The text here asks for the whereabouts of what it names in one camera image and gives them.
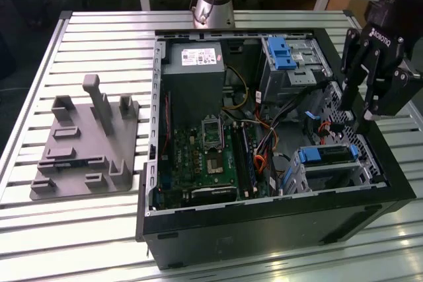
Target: gripper logo text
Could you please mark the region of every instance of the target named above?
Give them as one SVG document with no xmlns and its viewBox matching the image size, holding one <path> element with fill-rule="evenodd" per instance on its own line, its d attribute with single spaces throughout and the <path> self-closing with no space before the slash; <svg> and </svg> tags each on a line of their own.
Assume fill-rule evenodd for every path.
<svg viewBox="0 0 423 282">
<path fill-rule="evenodd" d="M 369 36 L 374 36 L 380 42 L 383 42 L 388 48 L 391 45 L 390 39 L 388 39 L 386 36 L 383 36 L 380 33 L 378 33 L 378 31 L 376 31 L 374 28 L 371 29 Z"/>
</svg>

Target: chip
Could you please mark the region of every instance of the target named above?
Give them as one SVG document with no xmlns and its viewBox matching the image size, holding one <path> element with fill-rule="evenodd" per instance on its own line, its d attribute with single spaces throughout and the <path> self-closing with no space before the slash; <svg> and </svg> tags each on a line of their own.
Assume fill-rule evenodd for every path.
<svg viewBox="0 0 423 282">
<path fill-rule="evenodd" d="M 207 173 L 223 173 L 223 155 L 217 151 L 209 151 L 206 155 Z"/>
</svg>

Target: gray plastic holder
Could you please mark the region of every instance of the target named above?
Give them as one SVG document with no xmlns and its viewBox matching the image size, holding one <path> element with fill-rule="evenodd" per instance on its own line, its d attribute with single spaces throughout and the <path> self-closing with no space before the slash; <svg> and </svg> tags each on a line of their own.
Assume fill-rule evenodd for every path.
<svg viewBox="0 0 423 282">
<path fill-rule="evenodd" d="M 85 75 L 93 104 L 54 99 L 56 118 L 31 183 L 32 200 L 131 189 L 139 105 L 128 95 L 109 103 L 99 84 L 98 75 Z"/>
</svg>

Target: slotted metal tabletop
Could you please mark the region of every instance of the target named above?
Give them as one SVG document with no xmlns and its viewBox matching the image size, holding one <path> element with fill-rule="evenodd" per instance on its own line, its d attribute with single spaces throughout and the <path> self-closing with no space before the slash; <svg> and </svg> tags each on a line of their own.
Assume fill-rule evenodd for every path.
<svg viewBox="0 0 423 282">
<path fill-rule="evenodd" d="M 355 19 L 341 11 L 237 11 L 238 28 L 325 28 L 339 53 Z M 412 104 L 378 122 L 418 199 L 346 242 L 159 271 L 134 240 L 139 173 L 146 160 L 154 31 L 192 28 L 189 12 L 73 13 L 58 25 L 0 160 L 0 281 L 386 281 L 423 271 L 423 132 Z M 109 101 L 141 105 L 134 185 L 128 193 L 31 201 L 54 96 L 89 101 L 81 83 L 97 73 Z"/>
</svg>

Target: green circuit board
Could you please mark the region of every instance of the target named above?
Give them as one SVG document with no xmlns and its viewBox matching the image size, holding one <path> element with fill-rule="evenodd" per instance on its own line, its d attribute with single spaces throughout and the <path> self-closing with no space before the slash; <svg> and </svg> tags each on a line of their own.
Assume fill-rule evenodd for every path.
<svg viewBox="0 0 423 282">
<path fill-rule="evenodd" d="M 230 125 L 223 126 L 223 144 L 218 151 L 204 150 L 203 140 L 215 141 L 215 137 L 202 135 L 202 126 L 173 131 L 171 154 L 159 165 L 159 208 L 179 208 L 184 195 L 190 190 L 233 186 L 238 188 L 237 168 L 233 155 Z M 256 145 L 253 127 L 247 128 L 250 150 Z M 264 183 L 258 183 L 258 195 L 268 195 Z"/>
</svg>

